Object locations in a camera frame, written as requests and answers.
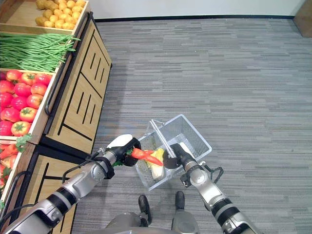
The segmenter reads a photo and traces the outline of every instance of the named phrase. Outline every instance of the produce stand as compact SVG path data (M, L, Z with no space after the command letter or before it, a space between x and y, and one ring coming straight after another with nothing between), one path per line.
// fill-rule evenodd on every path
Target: produce stand
M73 44L75 51L67 52L65 62L54 72L17 69L22 73L48 74L52 78L30 127L32 138L26 150L18 153L2 190L5 208L0 211L1 216L22 204L34 202L35 194L35 200L45 198L61 185L59 179L51 182L51 178L61 177L73 163L81 163L92 152L112 62L95 25L89 1L84 2L72 30L38 26L35 17L41 16L42 11L36 8L35 0L5 0L1 5L0 33L55 33L80 39ZM11 69L2 67L0 71ZM0 136L1 144L12 144L16 140L16 136ZM44 175L43 167L47 165L50 169L57 166L52 169L54 174ZM66 215L59 224L62 227L58 226L53 233L71 232L74 211ZM10 222L19 214L20 211L13 213Z

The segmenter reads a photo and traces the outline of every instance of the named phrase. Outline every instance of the baseboard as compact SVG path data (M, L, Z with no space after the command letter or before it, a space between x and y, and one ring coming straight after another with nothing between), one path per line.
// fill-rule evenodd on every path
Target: baseboard
M95 21L96 22L114 22L114 21L139 21L139 20L192 20L192 19L237 19L237 18L292 20L294 16L272 16L272 15L152 16L152 17L95 19Z

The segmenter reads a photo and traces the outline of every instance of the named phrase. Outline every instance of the red chili pepper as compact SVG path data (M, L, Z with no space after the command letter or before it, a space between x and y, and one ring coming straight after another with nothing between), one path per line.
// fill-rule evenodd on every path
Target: red chili pepper
M132 157L137 159L144 159L146 161L149 161L151 163L157 164L158 166L163 166L164 164L159 161L157 158L151 156L150 154L154 153L153 150L140 150L138 148L134 148L133 152L131 154Z

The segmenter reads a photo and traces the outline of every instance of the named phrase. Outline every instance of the green leaf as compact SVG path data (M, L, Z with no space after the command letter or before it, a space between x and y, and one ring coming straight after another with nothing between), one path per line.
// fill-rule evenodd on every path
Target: green leaf
M19 152L24 152L25 149L23 148L23 146L27 143L27 141L29 141L31 139L31 135L30 133L27 133L23 136L20 136L16 139L16 148Z

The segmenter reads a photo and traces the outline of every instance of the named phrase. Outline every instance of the wooden panel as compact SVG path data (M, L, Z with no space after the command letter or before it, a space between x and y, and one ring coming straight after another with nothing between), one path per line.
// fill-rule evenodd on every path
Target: wooden panel
M90 22L47 137L91 152L110 66L103 41Z
M39 155L24 199L24 204L33 204L47 198L62 185L61 177L63 173L74 166L76 164ZM79 169L69 173L67 176L71 177L78 172ZM75 208L76 206L72 207L65 214L64 219L53 229L53 234L69 234L71 232ZM25 213L27 209L22 210L20 214Z
M293 19L303 37L312 37L312 0L306 0Z

